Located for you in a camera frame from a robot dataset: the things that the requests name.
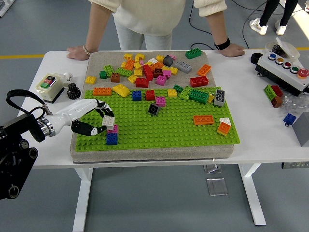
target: sneaker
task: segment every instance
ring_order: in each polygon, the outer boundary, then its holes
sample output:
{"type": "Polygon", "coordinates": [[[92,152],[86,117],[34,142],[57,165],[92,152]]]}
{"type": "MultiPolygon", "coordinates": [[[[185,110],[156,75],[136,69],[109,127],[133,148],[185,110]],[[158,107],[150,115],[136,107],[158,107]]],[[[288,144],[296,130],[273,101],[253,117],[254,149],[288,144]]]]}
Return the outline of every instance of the sneaker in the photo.
{"type": "Polygon", "coordinates": [[[257,18],[255,20],[250,21],[250,27],[252,30],[255,30],[260,35],[265,35],[268,25],[266,26],[260,26],[260,18],[257,18]]]}
{"type": "Polygon", "coordinates": [[[277,35],[283,35],[286,29],[286,26],[280,26],[280,19],[276,22],[275,28],[277,29],[277,35]]]}

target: person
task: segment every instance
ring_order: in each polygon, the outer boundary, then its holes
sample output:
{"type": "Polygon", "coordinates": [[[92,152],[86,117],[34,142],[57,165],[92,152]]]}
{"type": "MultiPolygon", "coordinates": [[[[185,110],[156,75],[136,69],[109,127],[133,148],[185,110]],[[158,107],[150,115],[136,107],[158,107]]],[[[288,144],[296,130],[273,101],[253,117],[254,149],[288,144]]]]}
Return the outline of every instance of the person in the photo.
{"type": "MultiPolygon", "coordinates": [[[[272,13],[275,11],[277,6],[279,5],[279,2],[280,0],[267,0],[262,17],[250,21],[251,29],[259,33],[260,35],[265,35],[267,28],[268,28],[267,22],[269,21],[272,13]]],[[[286,25],[288,24],[288,21],[297,3],[298,3],[298,0],[286,0],[283,17],[281,20],[279,19],[275,23],[277,35],[284,35],[284,32],[286,30],[286,25]]]]}
{"type": "MultiPolygon", "coordinates": [[[[178,25],[185,0],[89,0],[92,2],[84,46],[69,47],[67,57],[87,60],[97,52],[110,15],[114,17],[121,50],[171,50],[172,30],[178,25]]],[[[226,57],[245,54],[244,47],[230,43],[225,30],[225,0],[195,0],[199,15],[209,24],[214,45],[226,57]]]]}

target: control box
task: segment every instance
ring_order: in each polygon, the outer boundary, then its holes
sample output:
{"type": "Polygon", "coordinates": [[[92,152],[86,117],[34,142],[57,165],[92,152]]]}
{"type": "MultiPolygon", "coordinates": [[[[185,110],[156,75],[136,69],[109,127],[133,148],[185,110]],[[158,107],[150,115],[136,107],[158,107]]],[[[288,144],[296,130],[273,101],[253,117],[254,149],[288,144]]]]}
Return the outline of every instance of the control box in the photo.
{"type": "Polygon", "coordinates": [[[302,66],[284,60],[283,57],[268,51],[262,55],[255,67],[259,76],[265,76],[281,88],[298,96],[309,88],[309,78],[299,76],[302,66]]]}

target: yellow lego brick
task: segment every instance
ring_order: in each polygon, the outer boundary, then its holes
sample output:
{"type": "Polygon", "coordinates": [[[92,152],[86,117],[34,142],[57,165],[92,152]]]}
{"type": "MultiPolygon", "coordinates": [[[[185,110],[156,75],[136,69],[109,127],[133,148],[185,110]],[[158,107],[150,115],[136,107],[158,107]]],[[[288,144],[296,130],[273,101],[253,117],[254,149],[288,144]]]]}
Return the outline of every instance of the yellow lego brick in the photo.
{"type": "Polygon", "coordinates": [[[147,63],[144,63],[144,64],[147,64],[147,65],[149,65],[149,66],[153,65],[153,63],[150,62],[150,61],[148,61],[147,63]]]}
{"type": "Polygon", "coordinates": [[[210,104],[213,101],[213,99],[214,99],[214,96],[210,94],[207,102],[210,104]]]}
{"type": "Polygon", "coordinates": [[[136,75],[131,75],[131,76],[129,76],[129,77],[127,78],[127,80],[128,80],[129,82],[131,82],[132,84],[135,84],[136,79],[137,79],[137,76],[136,76],[136,75]]]}
{"type": "Polygon", "coordinates": [[[169,68],[169,67],[166,67],[166,66],[162,66],[161,69],[162,69],[162,70],[170,70],[170,68],[169,68]]]}
{"type": "Polygon", "coordinates": [[[119,84],[112,88],[112,90],[116,93],[118,93],[121,97],[125,98],[130,94],[130,89],[128,89],[126,86],[119,84]]]}
{"type": "Polygon", "coordinates": [[[140,59],[145,59],[145,55],[142,53],[137,53],[135,57],[139,57],[140,59]]]}
{"type": "Polygon", "coordinates": [[[95,82],[96,82],[96,77],[95,76],[88,76],[85,80],[85,83],[86,84],[91,84],[91,85],[94,85],[95,82]]]}
{"type": "Polygon", "coordinates": [[[134,75],[136,75],[136,76],[143,76],[143,72],[142,72],[141,69],[135,69],[134,70],[134,75]]]}
{"type": "Polygon", "coordinates": [[[169,97],[177,97],[177,91],[175,89],[168,89],[169,97]]]}
{"type": "Polygon", "coordinates": [[[177,71],[178,71],[177,68],[171,67],[170,70],[171,70],[171,73],[172,73],[173,75],[176,75],[176,74],[177,74],[177,71]]]}
{"type": "Polygon", "coordinates": [[[156,60],[157,60],[157,61],[160,61],[161,63],[163,63],[164,56],[162,56],[162,55],[157,55],[157,56],[156,56],[156,60]]]}
{"type": "Polygon", "coordinates": [[[135,64],[134,64],[134,68],[135,68],[135,69],[141,69],[140,63],[135,63],[135,64]]]}
{"type": "Polygon", "coordinates": [[[132,55],[132,54],[125,53],[124,59],[132,59],[132,58],[133,58],[133,55],[132,55]]]}
{"type": "Polygon", "coordinates": [[[125,66],[126,66],[126,62],[124,61],[124,62],[122,62],[122,64],[121,64],[121,68],[125,68],[125,66]]]}

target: blue lego brick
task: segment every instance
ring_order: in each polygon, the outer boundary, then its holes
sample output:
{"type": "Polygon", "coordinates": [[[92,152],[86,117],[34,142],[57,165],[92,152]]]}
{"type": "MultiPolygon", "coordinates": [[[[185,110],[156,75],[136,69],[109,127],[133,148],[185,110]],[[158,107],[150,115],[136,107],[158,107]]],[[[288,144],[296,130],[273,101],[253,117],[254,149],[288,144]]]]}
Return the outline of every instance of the blue lego brick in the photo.
{"type": "Polygon", "coordinates": [[[294,115],[288,113],[288,114],[285,116],[285,118],[284,118],[283,121],[285,122],[285,125],[288,127],[288,126],[292,125],[292,124],[295,122],[295,120],[296,120],[296,116],[294,116],[294,115]]]}
{"type": "Polygon", "coordinates": [[[180,71],[188,74],[192,70],[192,66],[190,64],[187,64],[181,60],[174,63],[175,68],[179,69],[180,71]]]}
{"type": "Polygon", "coordinates": [[[117,133],[107,133],[106,134],[106,145],[117,145],[118,144],[118,134],[117,133]]]}
{"type": "Polygon", "coordinates": [[[136,90],[132,92],[132,101],[141,101],[141,91],[136,90]]]}

